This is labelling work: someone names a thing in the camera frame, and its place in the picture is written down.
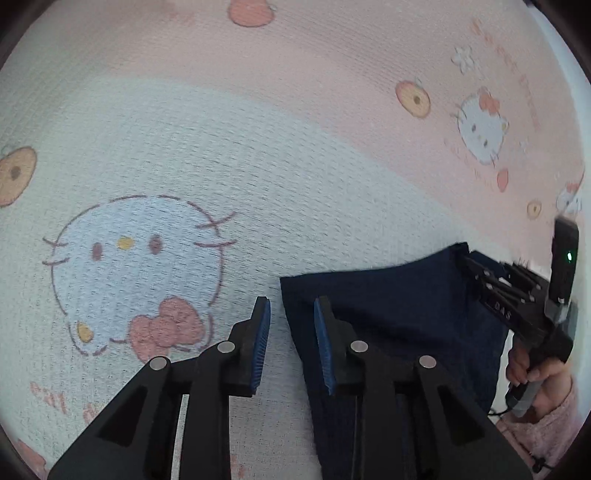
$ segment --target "yellow nose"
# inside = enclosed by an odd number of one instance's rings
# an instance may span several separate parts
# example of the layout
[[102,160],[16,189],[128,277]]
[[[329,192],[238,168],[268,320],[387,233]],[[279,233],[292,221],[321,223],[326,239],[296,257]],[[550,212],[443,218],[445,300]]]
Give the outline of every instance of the yellow nose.
[[132,246],[134,246],[134,239],[128,236],[122,236],[117,240],[117,248],[121,250],[129,250]]

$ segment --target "pink sleeve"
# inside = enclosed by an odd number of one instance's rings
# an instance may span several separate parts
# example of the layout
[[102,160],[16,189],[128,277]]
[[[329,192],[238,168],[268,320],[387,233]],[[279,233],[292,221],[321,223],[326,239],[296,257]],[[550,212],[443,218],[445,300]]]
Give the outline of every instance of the pink sleeve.
[[[583,422],[577,410],[577,388],[574,384],[562,404],[538,423],[518,423],[512,413],[504,415],[496,424],[499,431],[531,468],[532,455],[543,457],[548,465],[558,464],[569,449]],[[540,480],[550,473],[547,468],[534,474]]]

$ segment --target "metal screw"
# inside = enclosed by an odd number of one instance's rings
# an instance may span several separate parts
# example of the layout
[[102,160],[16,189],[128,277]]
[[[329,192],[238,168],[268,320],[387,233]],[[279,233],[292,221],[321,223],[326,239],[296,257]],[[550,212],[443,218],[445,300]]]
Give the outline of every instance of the metal screw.
[[225,342],[220,342],[217,345],[217,351],[219,351],[220,353],[230,353],[233,352],[235,348],[236,345],[227,340]]
[[351,350],[357,353],[363,353],[368,351],[368,344],[365,343],[363,340],[355,340],[351,342]]
[[168,362],[163,356],[157,356],[150,360],[150,368],[156,371],[162,370],[164,367],[166,367],[167,363]]
[[423,355],[418,359],[418,363],[424,368],[434,368],[437,361],[431,355]]

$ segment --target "hello kitty face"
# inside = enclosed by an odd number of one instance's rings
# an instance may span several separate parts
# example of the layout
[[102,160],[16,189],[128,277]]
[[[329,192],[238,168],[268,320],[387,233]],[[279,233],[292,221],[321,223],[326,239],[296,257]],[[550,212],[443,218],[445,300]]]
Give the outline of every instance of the hello kitty face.
[[55,242],[53,288],[76,348],[102,353],[129,342],[146,361],[173,346],[198,352],[211,340],[209,307],[222,279],[219,225],[192,202],[137,195],[95,205]]
[[509,122],[499,114],[500,103],[486,89],[464,100],[457,114],[457,126],[468,150],[483,165],[499,158]]
[[568,216],[576,216],[583,209],[578,183],[568,183],[558,194],[556,209],[562,215]]

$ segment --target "dark blue towel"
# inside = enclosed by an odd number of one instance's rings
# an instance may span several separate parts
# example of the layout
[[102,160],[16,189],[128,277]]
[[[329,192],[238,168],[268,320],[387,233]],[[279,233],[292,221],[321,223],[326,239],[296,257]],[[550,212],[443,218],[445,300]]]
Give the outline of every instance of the dark blue towel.
[[[324,480],[350,478],[355,401],[326,393],[314,330],[313,303],[319,296],[326,295],[335,316],[382,351],[406,360],[435,357],[488,413],[507,328],[469,294],[466,278],[456,267],[457,254],[469,254],[466,243],[397,267],[281,279]],[[502,276],[503,268],[494,260],[478,252],[470,255]]]

